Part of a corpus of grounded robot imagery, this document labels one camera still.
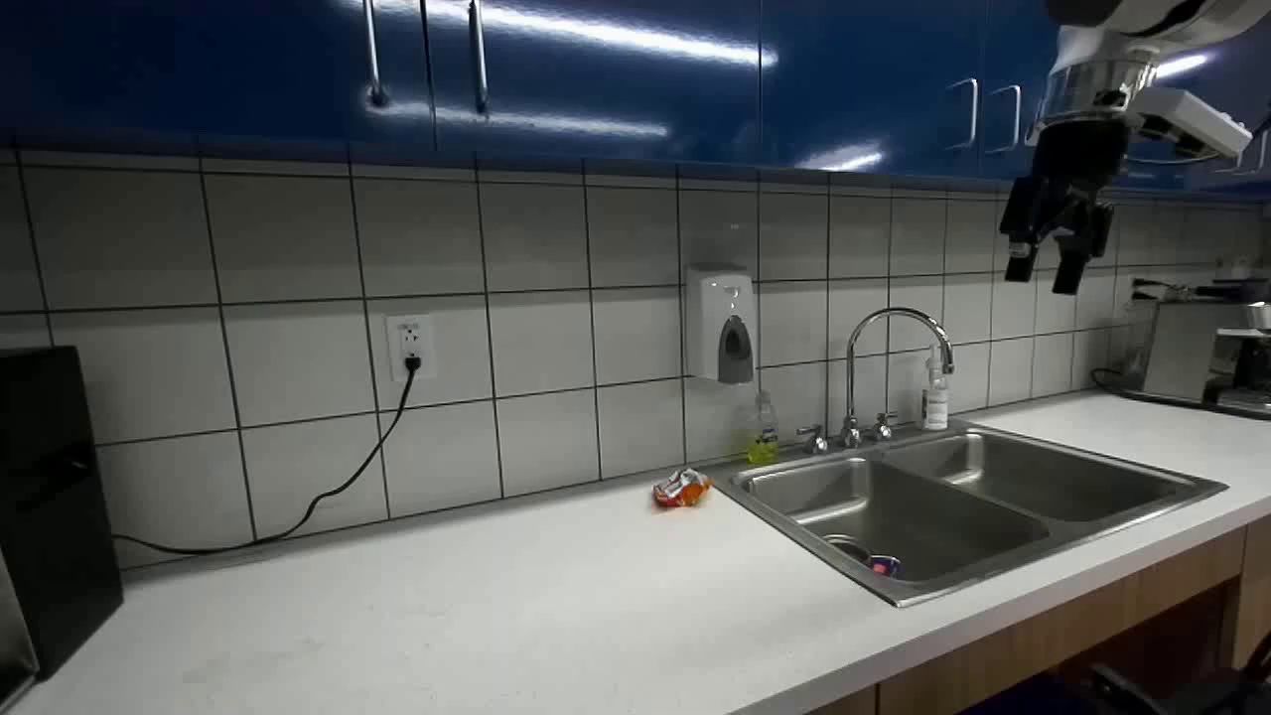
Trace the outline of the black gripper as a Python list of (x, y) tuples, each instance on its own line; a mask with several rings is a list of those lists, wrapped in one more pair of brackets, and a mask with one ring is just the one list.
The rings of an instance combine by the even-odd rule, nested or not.
[(1107, 240), (1113, 210), (1100, 203), (1100, 191), (1116, 177), (1129, 150), (1125, 117), (1092, 122), (1052, 122), (1040, 132), (1031, 165), (1007, 191), (1007, 260), (1006, 283), (1030, 283), (1038, 267), (1038, 244), (1052, 228), (1059, 267), (1052, 293), (1076, 293), (1092, 244)]

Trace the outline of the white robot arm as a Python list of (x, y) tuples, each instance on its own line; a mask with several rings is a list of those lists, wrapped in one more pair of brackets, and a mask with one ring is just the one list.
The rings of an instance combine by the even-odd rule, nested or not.
[(1165, 140), (1181, 158), (1239, 158), (1252, 128), (1194, 91), (1165, 85), (1165, 60), (1215, 47), (1261, 22), (1271, 0), (1046, 0), (1058, 60), (1038, 122), (1031, 165), (1014, 183), (1001, 234), (1007, 283), (1030, 283), (1052, 236), (1058, 293), (1076, 293), (1103, 255), (1113, 206), (1100, 191), (1118, 175), (1132, 140)]

